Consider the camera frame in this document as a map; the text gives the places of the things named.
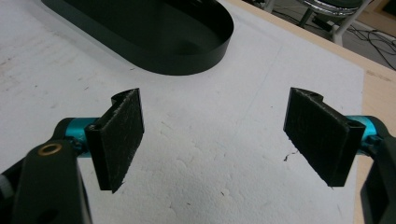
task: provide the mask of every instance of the metal stool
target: metal stool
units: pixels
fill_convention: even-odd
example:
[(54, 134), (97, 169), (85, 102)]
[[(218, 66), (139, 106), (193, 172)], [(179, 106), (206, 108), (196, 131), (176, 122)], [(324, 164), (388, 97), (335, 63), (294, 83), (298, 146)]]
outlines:
[[(340, 46), (343, 45), (342, 35), (354, 20), (367, 7), (371, 0), (297, 0), (307, 6), (303, 18), (299, 22), (299, 26), (305, 26), (309, 17), (313, 12), (318, 14), (346, 18), (340, 26), (332, 27), (332, 42)], [(269, 0), (264, 10), (272, 12), (275, 0)]]

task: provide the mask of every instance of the white paper sheet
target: white paper sheet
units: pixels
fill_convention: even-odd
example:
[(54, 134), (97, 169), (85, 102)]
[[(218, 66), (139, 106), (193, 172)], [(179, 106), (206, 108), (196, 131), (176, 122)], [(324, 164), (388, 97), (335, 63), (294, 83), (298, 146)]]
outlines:
[(41, 2), (0, 1), (0, 170), (68, 117), (100, 117), (140, 88), (146, 132), (124, 184), (100, 191), (79, 160), (93, 222), (352, 223), (355, 173), (331, 189), (283, 132), (290, 87), (361, 112), (363, 70), (229, 3), (224, 59), (187, 77), (150, 73)]

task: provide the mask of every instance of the black plastic container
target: black plastic container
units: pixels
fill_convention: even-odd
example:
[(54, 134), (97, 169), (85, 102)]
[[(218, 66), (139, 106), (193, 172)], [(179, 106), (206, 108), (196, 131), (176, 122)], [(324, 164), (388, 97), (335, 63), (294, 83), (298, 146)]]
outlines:
[(214, 0), (42, 2), (129, 62), (166, 75), (216, 65), (233, 33), (233, 19)]

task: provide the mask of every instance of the chair leg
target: chair leg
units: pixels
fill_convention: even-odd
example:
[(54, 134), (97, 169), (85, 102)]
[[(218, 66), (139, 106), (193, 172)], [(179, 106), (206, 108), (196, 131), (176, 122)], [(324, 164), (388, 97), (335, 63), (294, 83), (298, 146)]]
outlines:
[(312, 15), (312, 12), (314, 12), (311, 8), (308, 8), (305, 12), (305, 14), (303, 15), (303, 18), (300, 20), (300, 22), (298, 23), (298, 26), (304, 28), (306, 22), (308, 21), (309, 17)]
[(341, 26), (338, 27), (338, 29), (332, 32), (332, 40), (335, 44), (343, 46), (342, 35), (346, 31), (346, 29), (353, 23), (353, 21), (358, 18), (358, 16), (363, 12), (363, 10), (367, 7), (367, 5), (369, 5), (370, 2), (371, 0), (363, 0), (361, 7), (353, 15), (346, 18)]
[(264, 11), (272, 13), (274, 9), (275, 0), (265, 1)]

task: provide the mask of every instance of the black cable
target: black cable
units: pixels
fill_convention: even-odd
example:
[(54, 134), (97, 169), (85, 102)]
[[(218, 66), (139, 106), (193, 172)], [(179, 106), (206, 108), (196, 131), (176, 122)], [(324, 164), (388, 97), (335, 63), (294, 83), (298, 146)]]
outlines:
[[(286, 17), (289, 20), (294, 21), (295, 23), (299, 22), (297, 19), (295, 19), (292, 16), (287, 15), (285, 13), (282, 13), (282, 12), (279, 12), (279, 11), (276, 11), (276, 10), (273, 10), (273, 12), (278, 14), (278, 15), (280, 15), (280, 16)], [(313, 26), (313, 25), (310, 25), (310, 24), (306, 24), (306, 26), (309, 26), (309, 27), (312, 27), (312, 28), (315, 28), (315, 29), (318, 29), (318, 30), (324, 30), (322, 28), (319, 28), (319, 27), (316, 27), (316, 26)], [(390, 61), (383, 54), (383, 52), (384, 52), (384, 53), (387, 53), (388, 55), (391, 55), (391, 56), (396, 55), (396, 48), (393, 47), (393, 46), (396, 47), (396, 40), (390, 41), (390, 40), (386, 39), (385, 37), (383, 37), (382, 35), (376, 34), (377, 30), (364, 31), (364, 30), (356, 29), (353, 25), (351, 25), (351, 27), (353, 29), (347, 29), (347, 30), (349, 32), (351, 32), (352, 34), (354, 34), (355, 36), (357, 36), (360, 40), (368, 41), (375, 48), (375, 50), (379, 53), (379, 55), (385, 60), (385, 62), (389, 65), (389, 67), (396, 71), (396, 68), (390, 63)], [(374, 36), (376, 36), (379, 39), (372, 39), (372, 38), (370, 38), (370, 35), (374, 35)], [(394, 53), (380, 48), (379, 46), (374, 44), (374, 41), (378, 41), (378, 42), (387, 44), (394, 51)]]
[[(353, 25), (351, 25), (351, 27), (353, 29), (347, 29), (347, 30), (352, 34), (354, 34), (355, 36), (357, 36), (360, 40), (368, 41), (375, 48), (378, 54), (384, 59), (384, 61), (389, 65), (389, 67), (396, 71), (396, 67), (394, 67), (384, 55), (384, 53), (391, 56), (396, 55), (396, 48), (394, 47), (395, 40), (390, 41), (386, 39), (384, 36), (377, 34), (378, 33), (377, 30), (365, 31), (365, 30), (358, 30)], [(372, 39), (371, 35), (374, 35), (378, 39)], [(380, 48), (375, 44), (375, 41), (386, 44), (391, 49), (391, 51)]]

